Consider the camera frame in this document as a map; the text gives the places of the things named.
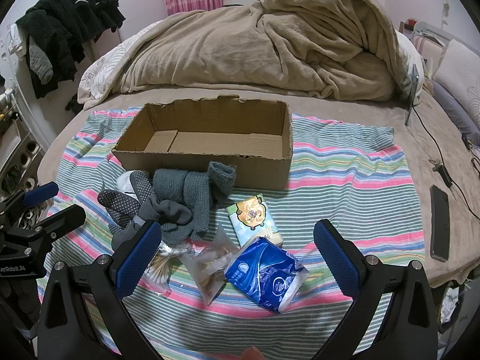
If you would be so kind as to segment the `floral white duvet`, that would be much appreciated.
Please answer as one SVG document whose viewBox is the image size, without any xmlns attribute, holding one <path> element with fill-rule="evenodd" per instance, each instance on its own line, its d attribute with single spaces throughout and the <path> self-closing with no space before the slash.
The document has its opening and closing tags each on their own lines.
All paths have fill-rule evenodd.
<svg viewBox="0 0 480 360">
<path fill-rule="evenodd" d="M 145 33 L 162 23 L 159 20 L 143 28 L 138 33 L 132 35 L 115 46 L 105 55 L 101 56 L 92 65 L 90 65 L 83 73 L 77 92 L 77 101 L 83 106 L 82 110 L 86 111 L 95 107 L 100 103 L 100 98 L 105 93 L 108 77 L 114 72 L 122 57 L 130 50 Z"/>
</svg>

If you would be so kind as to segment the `dark grey dotted sock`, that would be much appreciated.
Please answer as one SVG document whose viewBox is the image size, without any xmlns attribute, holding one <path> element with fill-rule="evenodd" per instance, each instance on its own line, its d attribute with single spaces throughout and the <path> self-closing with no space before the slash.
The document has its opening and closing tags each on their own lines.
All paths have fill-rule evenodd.
<svg viewBox="0 0 480 360">
<path fill-rule="evenodd" d="M 192 212 L 188 207 L 170 200 L 160 201 L 153 193 L 140 205 L 139 211 L 128 221 L 127 226 L 113 235 L 112 249 L 117 250 L 123 242 L 131 240 L 148 220 L 157 222 L 161 226 L 187 225 L 192 218 Z"/>
</svg>

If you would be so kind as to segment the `clear snack bag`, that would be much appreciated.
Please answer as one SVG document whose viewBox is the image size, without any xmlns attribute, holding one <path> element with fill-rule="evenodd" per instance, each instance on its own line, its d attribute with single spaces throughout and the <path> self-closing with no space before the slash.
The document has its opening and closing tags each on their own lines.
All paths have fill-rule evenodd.
<svg viewBox="0 0 480 360">
<path fill-rule="evenodd" d="M 224 288 L 224 269 L 230 264 L 239 248 L 231 241 L 222 225 L 216 230 L 214 241 L 198 254 L 185 253 L 180 260 L 196 284 L 207 306 Z"/>
</svg>

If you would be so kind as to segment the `grey pillow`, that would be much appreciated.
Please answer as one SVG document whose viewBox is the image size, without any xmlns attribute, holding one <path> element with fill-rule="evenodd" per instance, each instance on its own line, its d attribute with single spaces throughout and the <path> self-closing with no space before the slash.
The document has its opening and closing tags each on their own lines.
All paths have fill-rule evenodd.
<svg viewBox="0 0 480 360">
<path fill-rule="evenodd" d="M 431 80 L 431 83 L 434 91 L 433 98 L 443 108 L 460 133 L 466 135 L 475 146 L 479 146 L 479 127 L 470 118 L 462 105 L 442 85 L 434 80 Z"/>
</svg>

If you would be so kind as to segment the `grey knitted cloth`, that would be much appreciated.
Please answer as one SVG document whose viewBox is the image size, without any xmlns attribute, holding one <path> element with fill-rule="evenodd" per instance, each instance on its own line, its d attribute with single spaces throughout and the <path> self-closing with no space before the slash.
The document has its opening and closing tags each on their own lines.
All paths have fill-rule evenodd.
<svg viewBox="0 0 480 360">
<path fill-rule="evenodd" d="M 187 224 L 162 226 L 162 239 L 174 246 L 190 238 L 199 241 L 208 232 L 210 210 L 225 206 L 233 191 L 236 167 L 211 161 L 205 172 L 160 168 L 153 176 L 153 189 L 160 201 L 169 200 L 190 209 Z"/>
</svg>

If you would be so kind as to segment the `cotton swab bag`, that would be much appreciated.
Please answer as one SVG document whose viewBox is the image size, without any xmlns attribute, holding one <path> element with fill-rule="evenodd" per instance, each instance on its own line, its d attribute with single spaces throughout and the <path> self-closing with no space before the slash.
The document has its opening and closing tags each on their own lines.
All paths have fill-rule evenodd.
<svg viewBox="0 0 480 360">
<path fill-rule="evenodd" d="M 173 261 L 191 251 L 192 246 L 187 241 L 183 241 L 174 246 L 169 246 L 164 241 L 160 242 L 142 277 L 148 289 L 161 295 L 170 294 L 171 289 L 168 281 L 170 279 Z"/>
</svg>

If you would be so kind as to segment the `white floral pillow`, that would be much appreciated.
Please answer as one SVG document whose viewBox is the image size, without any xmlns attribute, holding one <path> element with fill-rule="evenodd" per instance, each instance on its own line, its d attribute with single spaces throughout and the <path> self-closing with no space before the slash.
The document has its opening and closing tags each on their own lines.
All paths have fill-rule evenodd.
<svg viewBox="0 0 480 360">
<path fill-rule="evenodd" d="M 444 47 L 433 81 L 445 88 L 479 126 L 479 56 L 452 39 Z"/>
</svg>

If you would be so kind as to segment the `beige fleece blanket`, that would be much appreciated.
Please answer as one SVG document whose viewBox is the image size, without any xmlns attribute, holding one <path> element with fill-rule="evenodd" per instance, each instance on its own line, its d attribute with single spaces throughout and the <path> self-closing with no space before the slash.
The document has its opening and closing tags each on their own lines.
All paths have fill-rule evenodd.
<svg viewBox="0 0 480 360">
<path fill-rule="evenodd" d="M 163 19 L 122 57 L 100 103 L 151 86 L 386 101 L 411 80 L 377 0 L 256 0 Z"/>
</svg>

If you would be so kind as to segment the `blue tissue pack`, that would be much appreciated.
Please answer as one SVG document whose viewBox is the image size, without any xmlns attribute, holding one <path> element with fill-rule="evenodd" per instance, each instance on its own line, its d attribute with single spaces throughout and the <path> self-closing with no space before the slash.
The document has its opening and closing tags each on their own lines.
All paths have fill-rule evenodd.
<svg viewBox="0 0 480 360">
<path fill-rule="evenodd" d="M 260 236 L 250 239 L 224 269 L 236 289 L 278 314 L 286 311 L 308 275 L 295 256 Z"/>
</svg>

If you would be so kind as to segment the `open cardboard box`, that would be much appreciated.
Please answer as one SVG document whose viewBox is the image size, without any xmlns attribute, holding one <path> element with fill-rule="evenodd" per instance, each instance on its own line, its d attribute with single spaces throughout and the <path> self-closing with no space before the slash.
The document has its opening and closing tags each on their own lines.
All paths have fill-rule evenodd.
<svg viewBox="0 0 480 360">
<path fill-rule="evenodd" d="M 291 113 L 280 100 L 236 96 L 146 104 L 112 150 L 126 170 L 236 168 L 235 185 L 283 190 L 293 157 Z"/>
</svg>

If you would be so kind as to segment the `cartoon tissue pack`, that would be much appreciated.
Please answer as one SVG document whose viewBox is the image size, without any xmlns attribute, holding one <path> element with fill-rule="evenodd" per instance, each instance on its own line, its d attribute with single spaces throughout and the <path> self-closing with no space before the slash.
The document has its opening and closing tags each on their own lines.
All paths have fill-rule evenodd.
<svg viewBox="0 0 480 360">
<path fill-rule="evenodd" d="M 226 210 L 241 247 L 255 236 L 262 236 L 277 246 L 282 245 L 283 237 L 261 193 L 236 202 Z"/>
</svg>

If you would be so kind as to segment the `white sock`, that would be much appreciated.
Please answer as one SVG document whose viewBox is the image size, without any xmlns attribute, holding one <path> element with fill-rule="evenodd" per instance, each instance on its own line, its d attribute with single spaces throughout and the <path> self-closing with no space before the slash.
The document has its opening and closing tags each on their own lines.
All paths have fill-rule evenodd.
<svg viewBox="0 0 480 360">
<path fill-rule="evenodd" d="M 132 173 L 134 173 L 134 171 L 127 171 L 120 175 L 116 181 L 116 187 L 119 192 L 126 194 L 130 197 L 136 197 L 134 188 L 130 181 L 130 175 Z"/>
</svg>

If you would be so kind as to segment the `striped colourful cloth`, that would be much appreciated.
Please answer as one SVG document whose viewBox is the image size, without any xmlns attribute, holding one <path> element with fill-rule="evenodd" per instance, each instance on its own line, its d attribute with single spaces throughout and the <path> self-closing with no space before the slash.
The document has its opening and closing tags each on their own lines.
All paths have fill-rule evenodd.
<svg viewBox="0 0 480 360">
<path fill-rule="evenodd" d="M 55 182 L 59 193 L 48 215 L 72 204 L 85 210 L 78 230 L 53 244 L 46 257 L 46 277 L 40 279 L 43 298 L 55 263 L 89 264 L 112 253 L 115 223 L 98 203 L 98 193 L 117 189 L 125 173 L 113 155 L 114 144 L 140 111 L 87 112 L 86 121 L 67 133 L 60 149 Z M 160 293 L 147 276 L 124 303 L 142 332 L 165 359 L 238 359 L 255 346 L 267 359 L 310 359 L 337 327 L 352 300 L 335 282 L 313 243 L 313 228 L 329 219 L 337 231 L 364 254 L 382 263 L 407 266 L 425 261 L 419 198 L 406 156 L 394 144 L 392 127 L 364 126 L 343 121 L 293 115 L 293 158 L 284 191 L 235 189 L 228 208 L 213 209 L 208 232 L 191 241 L 199 254 L 223 228 L 236 247 L 247 230 L 264 220 L 282 237 L 282 248 L 295 256 L 309 276 L 287 310 L 272 313 L 230 282 L 210 305 L 203 300 L 187 268 L 174 259 L 167 293 Z"/>
</svg>

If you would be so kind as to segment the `grey tablet stand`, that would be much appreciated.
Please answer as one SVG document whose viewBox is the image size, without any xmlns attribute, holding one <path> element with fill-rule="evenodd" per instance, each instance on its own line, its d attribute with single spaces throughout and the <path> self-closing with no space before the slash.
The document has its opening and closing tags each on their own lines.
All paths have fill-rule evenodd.
<svg viewBox="0 0 480 360">
<path fill-rule="evenodd" d="M 413 110 L 413 104 L 416 98 L 416 92 L 417 92 L 417 87 L 418 87 L 418 82 L 419 82 L 419 73 L 416 67 L 416 64 L 412 66 L 412 74 L 411 74 L 411 86 L 410 90 L 408 93 L 408 104 L 406 108 L 406 113 L 405 113 L 405 119 L 404 119 L 404 125 L 408 126 L 408 121 L 410 119 L 412 110 Z"/>
</svg>

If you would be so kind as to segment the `black hanging clothes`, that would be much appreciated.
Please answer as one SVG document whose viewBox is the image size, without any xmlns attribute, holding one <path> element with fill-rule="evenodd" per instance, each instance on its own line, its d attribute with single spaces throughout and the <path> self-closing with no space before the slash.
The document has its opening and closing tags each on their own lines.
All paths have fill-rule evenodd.
<svg viewBox="0 0 480 360">
<path fill-rule="evenodd" d="M 83 45 L 121 28 L 119 0 L 39 0 L 16 24 L 26 36 L 26 62 L 36 98 L 74 80 Z"/>
</svg>

